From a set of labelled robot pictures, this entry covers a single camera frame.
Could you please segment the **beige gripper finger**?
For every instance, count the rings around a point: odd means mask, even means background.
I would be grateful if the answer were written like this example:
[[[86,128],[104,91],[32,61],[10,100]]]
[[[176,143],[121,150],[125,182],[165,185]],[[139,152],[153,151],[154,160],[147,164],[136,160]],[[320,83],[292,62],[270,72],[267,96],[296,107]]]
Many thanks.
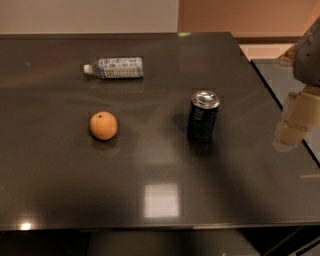
[[[291,151],[319,123],[320,88],[306,85],[299,93],[290,92],[275,130],[274,149],[279,152]]]

